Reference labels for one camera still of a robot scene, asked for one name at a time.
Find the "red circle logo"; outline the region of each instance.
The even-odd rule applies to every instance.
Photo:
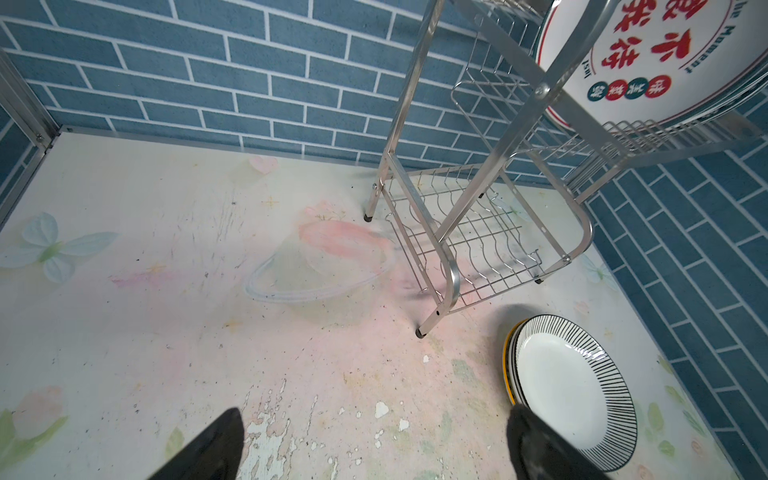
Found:
[[[659,75],[653,77],[648,82],[648,89],[645,91],[645,96],[648,98],[656,98],[667,93],[667,90],[672,86],[672,79],[666,75]]]
[[[627,82],[624,80],[616,80],[612,84],[608,85],[608,93],[605,97],[610,100],[618,100],[627,93]]]

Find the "stainless steel dish rack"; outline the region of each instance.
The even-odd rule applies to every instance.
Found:
[[[619,1],[590,0],[571,37],[545,71],[531,57],[543,24],[535,9],[515,0],[451,0],[478,28],[472,54],[451,97],[491,153],[481,164],[406,172],[396,148],[445,4],[445,0],[429,1],[364,213],[365,220],[371,221],[379,197],[384,196],[390,209],[386,219],[395,228],[420,287],[435,300],[436,308],[416,329],[419,338],[443,316],[524,283],[540,283],[582,254],[592,241],[592,224],[582,204],[619,171],[726,150],[762,134],[735,112],[713,111],[675,127],[653,121],[601,125],[593,119],[563,86]],[[764,77],[753,80],[759,84]],[[495,116],[507,123],[499,139],[478,126],[478,102],[462,105],[459,92],[485,99]],[[556,108],[575,133],[550,122],[545,116],[549,107]],[[561,179],[548,163],[566,156],[583,160]],[[562,248],[506,174],[515,158],[532,161],[577,217],[583,234],[573,250]],[[600,172],[601,177],[579,193]],[[516,206],[502,199],[505,187]],[[552,265],[542,266],[538,250],[524,248],[516,224],[520,215],[530,218],[559,256]]]

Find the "screw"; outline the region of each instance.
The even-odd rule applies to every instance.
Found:
[[[538,100],[541,100],[542,98],[546,97],[548,93],[549,93],[549,85],[542,82],[536,87],[536,90],[534,90],[533,95],[535,95]]]

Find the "stack of plates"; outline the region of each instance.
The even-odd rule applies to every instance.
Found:
[[[555,0],[536,61],[549,68],[589,0]],[[601,124],[653,120],[664,126],[714,116],[768,80],[768,2],[620,2],[564,89]],[[569,127],[557,111],[552,120]]]
[[[637,419],[627,384],[580,326],[540,315],[515,326],[504,345],[512,403],[530,408],[603,472],[629,462]]]

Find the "brick pattern wall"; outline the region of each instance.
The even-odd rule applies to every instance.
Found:
[[[7,0],[0,46],[60,124],[375,166],[426,0]],[[450,98],[472,25],[447,2],[397,153],[409,168],[480,162]],[[498,137],[479,96],[457,98]],[[564,176],[579,158],[555,163]],[[546,180],[525,159],[513,179]]]
[[[0,205],[8,198],[36,151],[21,128],[0,108]]]
[[[768,131],[768,97],[740,108]],[[627,170],[594,242],[742,478],[768,478],[768,137]]]

